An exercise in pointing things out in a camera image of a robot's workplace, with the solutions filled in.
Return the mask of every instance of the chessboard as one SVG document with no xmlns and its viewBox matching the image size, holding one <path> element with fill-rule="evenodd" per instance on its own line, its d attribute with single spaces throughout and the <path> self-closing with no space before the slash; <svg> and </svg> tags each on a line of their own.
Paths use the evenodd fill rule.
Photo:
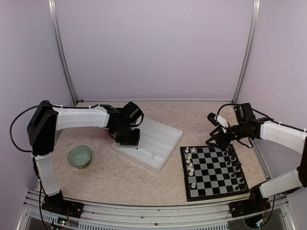
<svg viewBox="0 0 307 230">
<path fill-rule="evenodd" d="M 249 192 L 233 145 L 226 151 L 210 146 L 180 147 L 187 201 L 201 201 Z"/>
</svg>

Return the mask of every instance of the table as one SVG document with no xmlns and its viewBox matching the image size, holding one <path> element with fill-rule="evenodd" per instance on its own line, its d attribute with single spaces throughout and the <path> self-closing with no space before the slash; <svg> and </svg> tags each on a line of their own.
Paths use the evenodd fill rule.
<svg viewBox="0 0 307 230">
<path fill-rule="evenodd" d="M 99 102 L 122 107 L 127 102 Z M 72 128 L 63 130 L 53 153 L 58 183 L 63 195 L 100 203 L 173 206 L 193 203 L 212 203 L 247 197 L 233 197 L 187 202 L 180 146 L 205 145 L 214 126 L 207 120 L 210 112 L 216 113 L 224 103 L 190 101 L 137 101 L 145 116 L 184 132 L 170 159 L 160 173 L 152 172 L 116 153 L 114 141 L 101 128 Z M 79 106 L 93 105 L 79 103 Z M 231 125 L 236 124 L 232 107 L 221 113 Z M 69 152 L 79 145 L 93 151 L 93 160 L 85 169 L 75 169 L 68 162 Z M 249 188 L 264 181 L 260 164 L 252 149 L 233 143 Z"/>
</svg>

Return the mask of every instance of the bowl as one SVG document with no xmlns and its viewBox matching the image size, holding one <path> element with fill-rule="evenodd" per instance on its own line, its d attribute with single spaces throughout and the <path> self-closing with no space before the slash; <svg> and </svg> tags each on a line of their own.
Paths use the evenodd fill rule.
<svg viewBox="0 0 307 230">
<path fill-rule="evenodd" d="M 84 169 L 92 160 L 92 151 L 87 146 L 75 147 L 68 155 L 69 163 L 78 169 Z"/>
</svg>

